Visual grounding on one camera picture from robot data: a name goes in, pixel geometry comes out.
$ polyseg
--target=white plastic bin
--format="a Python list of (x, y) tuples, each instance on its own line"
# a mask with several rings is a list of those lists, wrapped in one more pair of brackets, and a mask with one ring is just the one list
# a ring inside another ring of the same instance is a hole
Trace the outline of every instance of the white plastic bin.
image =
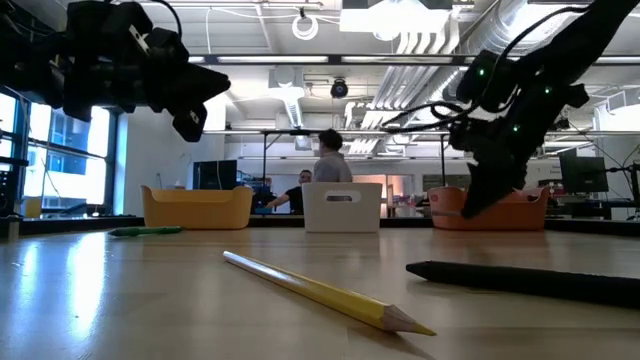
[(381, 184), (302, 185), (304, 227), (314, 233), (373, 233), (380, 230)]

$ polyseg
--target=window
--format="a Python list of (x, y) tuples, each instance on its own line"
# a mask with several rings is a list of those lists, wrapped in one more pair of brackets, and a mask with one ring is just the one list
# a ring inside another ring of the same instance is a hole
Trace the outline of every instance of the window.
[(111, 116), (99, 107), (91, 115), (84, 122), (60, 109), (31, 105), (24, 194), (42, 196), (43, 209), (104, 203)]
[(13, 132), (16, 118), (16, 99), (0, 94), (0, 130)]
[(74, 119), (62, 110), (53, 111), (51, 142), (58, 145), (107, 156), (109, 112), (99, 107), (91, 110), (91, 122)]
[[(11, 157), (11, 151), (13, 150), (13, 143), (11, 140), (0, 140), (0, 156)], [(9, 171), (11, 169), (11, 165), (8, 164), (0, 164), (0, 171)]]

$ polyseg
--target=yellow pencil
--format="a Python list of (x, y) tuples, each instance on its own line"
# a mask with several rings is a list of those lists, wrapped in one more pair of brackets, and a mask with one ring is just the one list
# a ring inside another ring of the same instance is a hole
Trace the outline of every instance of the yellow pencil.
[(419, 324), (395, 305), (385, 304), (353, 291), (341, 290), (228, 251), (224, 252), (224, 258), (233, 265), (380, 330), (436, 335), (434, 331)]

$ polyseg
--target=wooden table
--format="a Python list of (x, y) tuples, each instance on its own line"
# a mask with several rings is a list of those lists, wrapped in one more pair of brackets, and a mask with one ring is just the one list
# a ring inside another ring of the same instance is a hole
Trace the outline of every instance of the wooden table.
[[(398, 305), (370, 328), (222, 260), (231, 250)], [(428, 259), (640, 277), (640, 241), (571, 233), (247, 229), (0, 245), (1, 359), (638, 359), (640, 312), (429, 284)]]

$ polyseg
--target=orange basket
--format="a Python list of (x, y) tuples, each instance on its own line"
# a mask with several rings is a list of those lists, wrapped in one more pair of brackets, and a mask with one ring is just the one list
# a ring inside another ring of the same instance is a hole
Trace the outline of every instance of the orange basket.
[(457, 187), (428, 191), (435, 227), (447, 230), (542, 230), (549, 188), (516, 191), (473, 219), (464, 219), (460, 211), (467, 192)]
[(233, 190), (141, 188), (146, 226), (236, 230), (249, 225), (253, 192), (247, 187)]

